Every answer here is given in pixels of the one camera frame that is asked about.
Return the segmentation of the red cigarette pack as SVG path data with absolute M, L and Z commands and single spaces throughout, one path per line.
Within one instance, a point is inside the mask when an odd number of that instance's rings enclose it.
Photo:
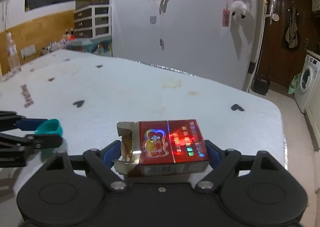
M 118 122 L 121 138 L 114 169 L 127 177 L 202 173 L 209 165 L 196 120 Z

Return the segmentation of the clear plastic water bottle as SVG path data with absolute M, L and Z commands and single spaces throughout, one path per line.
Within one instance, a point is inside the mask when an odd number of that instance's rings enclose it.
M 7 57 L 10 66 L 10 71 L 13 74 L 21 72 L 21 64 L 18 57 L 18 51 L 16 48 L 16 43 L 12 38 L 12 34 L 7 32 L 6 34 L 7 39 Z

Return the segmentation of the black box by door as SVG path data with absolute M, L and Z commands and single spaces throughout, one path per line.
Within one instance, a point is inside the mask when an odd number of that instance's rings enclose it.
M 270 87 L 270 80 L 268 78 L 256 77 L 253 83 L 253 92 L 266 96 Z

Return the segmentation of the green bag by washer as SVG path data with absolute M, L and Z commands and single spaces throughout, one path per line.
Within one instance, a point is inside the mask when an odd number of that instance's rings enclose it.
M 293 77 L 291 83 L 289 84 L 289 88 L 288 88 L 288 92 L 287 92 L 289 95 L 294 95 L 296 93 L 296 90 L 299 86 L 300 78 L 301 78 L 301 73 L 296 74 Z

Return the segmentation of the white kitchen cabinets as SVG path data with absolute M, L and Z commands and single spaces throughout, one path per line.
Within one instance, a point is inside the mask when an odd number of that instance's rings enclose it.
M 307 122 L 308 130 L 310 131 L 313 148 L 316 152 L 319 151 L 319 83 L 314 87 L 313 93 L 310 96 L 310 100 L 306 106 L 305 119 Z

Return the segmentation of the white drawer organizer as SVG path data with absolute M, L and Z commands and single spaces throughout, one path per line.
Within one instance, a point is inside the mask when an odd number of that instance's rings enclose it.
M 78 39 L 95 39 L 112 35 L 110 5 L 89 5 L 73 12 L 74 34 Z

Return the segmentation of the white washing machine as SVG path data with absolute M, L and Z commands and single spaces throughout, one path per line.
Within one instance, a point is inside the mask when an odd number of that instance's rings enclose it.
M 319 79 L 319 55 L 310 50 L 306 52 L 303 69 L 294 94 L 294 99 L 303 114 L 306 113 L 306 107 L 313 94 L 313 88 Z

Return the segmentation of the pink hanging tag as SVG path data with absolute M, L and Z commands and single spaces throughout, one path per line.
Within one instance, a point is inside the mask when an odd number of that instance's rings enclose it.
M 225 8 L 223 9 L 223 15 L 222 15 L 222 27 L 228 27 L 229 20 L 230 20 L 230 11 L 228 10 L 228 8 Z

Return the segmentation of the hanging bag on door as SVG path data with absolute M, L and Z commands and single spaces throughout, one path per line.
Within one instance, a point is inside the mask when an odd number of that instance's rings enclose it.
M 281 46 L 290 52 L 297 51 L 300 46 L 299 34 L 300 15 L 295 5 L 287 9 L 285 19 L 285 29 Z

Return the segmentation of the dark wooden door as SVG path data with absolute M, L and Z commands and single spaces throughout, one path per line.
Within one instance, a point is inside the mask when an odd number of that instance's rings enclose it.
M 304 63 L 303 40 L 309 39 L 308 25 L 312 25 L 312 0 L 267 0 L 267 8 L 273 6 L 273 14 L 279 20 L 265 21 L 258 75 L 268 81 L 288 87 Z M 289 47 L 289 26 L 296 14 L 297 45 Z

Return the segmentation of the white fluffy sheep ornament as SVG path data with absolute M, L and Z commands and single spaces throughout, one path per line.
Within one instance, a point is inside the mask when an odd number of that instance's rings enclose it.
M 247 5 L 244 1 L 236 0 L 231 4 L 232 16 L 239 16 L 244 19 L 246 17 Z

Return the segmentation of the white refrigerator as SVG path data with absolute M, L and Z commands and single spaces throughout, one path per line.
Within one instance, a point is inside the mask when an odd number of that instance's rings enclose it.
M 265 26 L 265 0 L 257 0 L 257 14 L 255 17 L 255 33 L 252 45 L 251 59 L 248 66 L 248 73 L 242 90 L 249 92 L 255 73 L 258 69 L 260 50 L 263 42 Z

